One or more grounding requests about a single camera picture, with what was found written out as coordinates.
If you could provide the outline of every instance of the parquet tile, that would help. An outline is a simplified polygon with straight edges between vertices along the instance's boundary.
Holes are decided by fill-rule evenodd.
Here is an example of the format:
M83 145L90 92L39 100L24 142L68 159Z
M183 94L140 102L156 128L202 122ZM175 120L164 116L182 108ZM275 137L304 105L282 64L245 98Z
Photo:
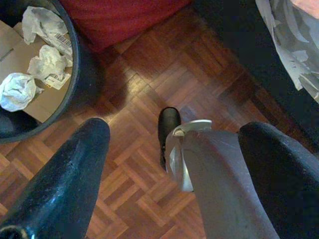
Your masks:
M28 140L0 145L0 216L91 117L109 123L111 142L86 239L205 238L195 195L181 192L159 164L157 120L166 106L183 121L211 119L217 130L270 122L311 149L190 6L98 57L105 84L97 102Z

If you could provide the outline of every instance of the white plastic bag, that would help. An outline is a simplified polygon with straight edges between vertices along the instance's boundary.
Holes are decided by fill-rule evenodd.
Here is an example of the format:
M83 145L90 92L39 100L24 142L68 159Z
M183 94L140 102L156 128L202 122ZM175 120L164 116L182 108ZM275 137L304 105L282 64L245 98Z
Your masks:
M59 80L62 80L66 66L65 56L61 56L54 47L44 45L40 49L39 56L31 59L27 72L41 81L50 74L57 75Z
M305 88L319 103L319 19L313 11L315 2L306 8L307 3L302 0L256 0L296 89Z
M26 44L34 42L36 35L47 37L49 33L66 34L64 21L43 7L28 6L22 19L23 37Z
M19 111L27 107L36 93L42 91L35 85L33 76L12 73L0 85L0 105L10 112Z
M61 53L72 56L71 42L64 37L68 32L66 25L54 12L42 7L28 6L23 14L22 31L26 44L34 42L38 34Z

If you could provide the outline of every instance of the boot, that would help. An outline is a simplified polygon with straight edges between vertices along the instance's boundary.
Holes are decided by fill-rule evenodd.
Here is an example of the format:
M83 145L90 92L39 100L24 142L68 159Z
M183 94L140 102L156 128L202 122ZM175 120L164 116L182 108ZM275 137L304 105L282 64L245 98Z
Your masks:
M177 109L167 107L159 114L158 134L160 144L160 165L166 171L165 143L169 133L181 124L180 114Z

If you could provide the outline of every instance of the label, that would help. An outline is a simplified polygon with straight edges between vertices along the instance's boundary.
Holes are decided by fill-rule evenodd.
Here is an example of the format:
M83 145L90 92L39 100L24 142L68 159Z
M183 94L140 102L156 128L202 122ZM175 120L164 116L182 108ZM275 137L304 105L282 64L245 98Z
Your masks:
M43 82L48 87L53 87L57 90L60 90L70 77L71 75L68 73L64 73L62 77L61 76L59 77L58 75L55 75L55 74L50 74L47 78L43 80Z
M57 48L61 53L72 56L72 43L69 39L59 33L49 33L44 40Z

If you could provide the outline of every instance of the red cushion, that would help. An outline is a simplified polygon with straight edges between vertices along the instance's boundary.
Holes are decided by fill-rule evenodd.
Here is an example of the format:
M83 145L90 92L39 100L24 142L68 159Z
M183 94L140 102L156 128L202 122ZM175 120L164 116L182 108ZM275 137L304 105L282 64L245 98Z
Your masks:
M190 1L60 0L97 52L162 21Z

